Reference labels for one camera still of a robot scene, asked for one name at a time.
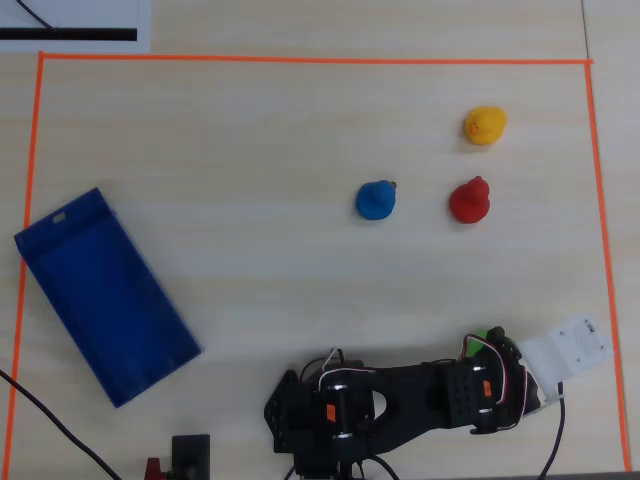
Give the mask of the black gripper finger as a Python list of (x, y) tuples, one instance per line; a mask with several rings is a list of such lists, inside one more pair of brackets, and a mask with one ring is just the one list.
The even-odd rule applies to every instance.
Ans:
[(506, 336), (505, 330), (501, 326), (491, 328), (487, 332), (487, 340), (501, 352), (505, 358), (511, 360), (521, 360), (522, 354), (516, 343)]

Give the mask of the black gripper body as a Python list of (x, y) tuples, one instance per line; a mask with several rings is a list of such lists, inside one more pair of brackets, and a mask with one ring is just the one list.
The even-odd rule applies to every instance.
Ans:
[(514, 429), (541, 406), (538, 386), (518, 348), (481, 348), (467, 362), (472, 435)]

